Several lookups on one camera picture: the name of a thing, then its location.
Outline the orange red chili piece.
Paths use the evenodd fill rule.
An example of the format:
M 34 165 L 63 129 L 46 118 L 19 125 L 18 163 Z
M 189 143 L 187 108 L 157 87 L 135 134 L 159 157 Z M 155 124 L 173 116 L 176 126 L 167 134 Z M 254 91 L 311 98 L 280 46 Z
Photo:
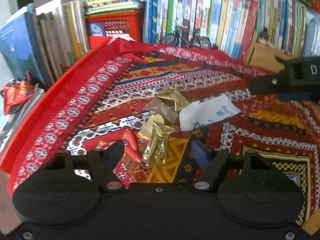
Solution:
M 137 144 L 137 141 L 136 141 L 134 133 L 131 131 L 130 128 L 126 128 L 125 129 L 125 133 L 126 133 L 126 136 L 127 136 L 127 139 L 128 139 L 130 147 L 133 150 L 137 151 L 138 150 L 138 144 Z

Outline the white plastic wrapper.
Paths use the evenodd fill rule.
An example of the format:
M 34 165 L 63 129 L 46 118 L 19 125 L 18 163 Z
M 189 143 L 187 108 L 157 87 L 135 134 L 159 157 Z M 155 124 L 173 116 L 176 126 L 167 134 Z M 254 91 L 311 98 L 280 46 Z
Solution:
M 240 112 L 241 110 L 231 102 L 226 94 L 202 102 L 197 100 L 180 111 L 180 130 L 191 131 L 231 118 Z

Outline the gold foil wrapper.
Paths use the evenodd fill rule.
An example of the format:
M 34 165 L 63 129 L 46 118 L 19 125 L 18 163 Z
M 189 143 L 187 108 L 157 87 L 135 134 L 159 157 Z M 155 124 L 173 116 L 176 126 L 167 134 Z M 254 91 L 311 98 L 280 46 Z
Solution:
M 161 115 L 153 113 L 137 133 L 139 138 L 147 141 L 142 162 L 152 166 L 165 164 L 168 140 L 173 132 L 174 128 L 165 125 Z
M 181 111 L 190 105 L 190 102 L 174 87 L 167 86 L 156 95 L 163 102 L 168 102 L 175 111 Z

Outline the clear brown plastic wrapper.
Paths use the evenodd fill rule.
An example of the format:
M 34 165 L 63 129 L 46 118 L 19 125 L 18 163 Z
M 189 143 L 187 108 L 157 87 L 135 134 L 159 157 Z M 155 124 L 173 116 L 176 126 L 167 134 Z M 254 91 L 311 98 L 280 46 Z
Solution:
M 170 123 L 174 123 L 178 118 L 178 113 L 176 111 L 173 111 L 169 106 L 167 106 L 162 100 L 158 99 L 157 97 L 154 97 L 143 109 L 160 114 Z

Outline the right row of books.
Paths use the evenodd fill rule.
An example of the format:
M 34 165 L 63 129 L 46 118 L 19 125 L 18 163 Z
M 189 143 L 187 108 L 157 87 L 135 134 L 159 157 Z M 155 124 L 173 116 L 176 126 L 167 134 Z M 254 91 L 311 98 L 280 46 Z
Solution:
M 146 0 L 143 41 L 160 43 L 161 27 L 175 23 L 200 29 L 217 49 L 244 60 L 253 32 L 257 40 L 290 56 L 319 55 L 319 0 Z

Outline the row of books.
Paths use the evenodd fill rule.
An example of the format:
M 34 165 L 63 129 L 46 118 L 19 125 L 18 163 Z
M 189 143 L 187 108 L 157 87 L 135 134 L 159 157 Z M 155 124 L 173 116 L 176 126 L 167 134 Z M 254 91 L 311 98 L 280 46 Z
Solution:
M 14 13 L 1 28 L 1 54 L 13 76 L 30 74 L 32 83 L 51 87 L 89 52 L 82 2 L 33 3 Z
M 257 40 L 290 56 L 319 55 L 319 0 L 146 0 L 143 41 L 160 43 L 161 27 L 175 23 L 200 29 L 217 49 L 244 60 L 253 32 Z

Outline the left row of books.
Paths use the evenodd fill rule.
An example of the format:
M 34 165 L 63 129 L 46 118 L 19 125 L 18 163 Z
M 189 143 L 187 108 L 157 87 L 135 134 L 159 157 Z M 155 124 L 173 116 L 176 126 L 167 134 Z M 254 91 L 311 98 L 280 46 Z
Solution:
M 51 87 L 89 52 L 82 2 L 33 3 L 14 13 L 1 28 L 1 54 L 13 76 L 30 74 L 32 83 Z

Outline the wooden shelf box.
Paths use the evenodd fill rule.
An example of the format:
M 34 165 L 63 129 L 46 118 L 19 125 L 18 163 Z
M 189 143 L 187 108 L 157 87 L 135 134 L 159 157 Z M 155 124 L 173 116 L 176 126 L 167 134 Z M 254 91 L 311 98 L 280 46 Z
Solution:
M 277 48 L 257 40 L 258 34 L 253 32 L 249 50 L 245 57 L 245 65 L 255 68 L 263 68 L 271 72 L 279 72 L 284 69 L 283 61 L 292 59 L 292 56 L 283 53 Z

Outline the red patterned tablecloth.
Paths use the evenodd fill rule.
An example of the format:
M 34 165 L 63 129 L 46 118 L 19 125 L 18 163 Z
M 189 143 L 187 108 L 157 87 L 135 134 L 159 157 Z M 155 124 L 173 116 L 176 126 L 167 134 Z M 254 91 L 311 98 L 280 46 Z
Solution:
M 217 50 L 117 39 L 92 51 L 54 85 L 5 151 L 8 194 L 59 152 L 86 155 L 123 140 L 114 173 L 131 183 L 195 183 L 193 140 L 234 155 L 251 150 L 301 189 L 297 224 L 319 210 L 319 105 L 254 95 L 266 71 Z

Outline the miniature black bicycle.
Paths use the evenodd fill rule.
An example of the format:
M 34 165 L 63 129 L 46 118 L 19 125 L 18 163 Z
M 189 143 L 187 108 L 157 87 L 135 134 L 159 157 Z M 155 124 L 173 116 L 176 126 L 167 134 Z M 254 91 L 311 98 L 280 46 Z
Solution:
M 161 27 L 159 35 L 161 44 L 176 46 L 180 48 L 200 48 L 200 49 L 217 49 L 208 36 L 201 36 L 200 29 L 191 28 L 190 26 L 175 23 L 171 30 Z

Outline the red crumpled snack bag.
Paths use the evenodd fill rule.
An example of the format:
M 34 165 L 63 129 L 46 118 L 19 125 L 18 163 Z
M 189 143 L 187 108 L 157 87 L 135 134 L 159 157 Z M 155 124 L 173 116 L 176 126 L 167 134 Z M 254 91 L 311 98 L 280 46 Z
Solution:
M 30 77 L 26 71 L 21 80 L 12 79 L 1 88 L 4 115 L 16 113 L 33 96 L 34 89 Z

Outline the red plastic crate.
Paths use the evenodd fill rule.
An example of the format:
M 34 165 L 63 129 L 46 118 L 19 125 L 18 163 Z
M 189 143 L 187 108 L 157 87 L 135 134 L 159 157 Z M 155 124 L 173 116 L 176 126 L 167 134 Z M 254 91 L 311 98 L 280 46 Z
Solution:
M 112 38 L 142 41 L 144 9 L 106 12 L 86 17 L 89 47 L 97 48 Z

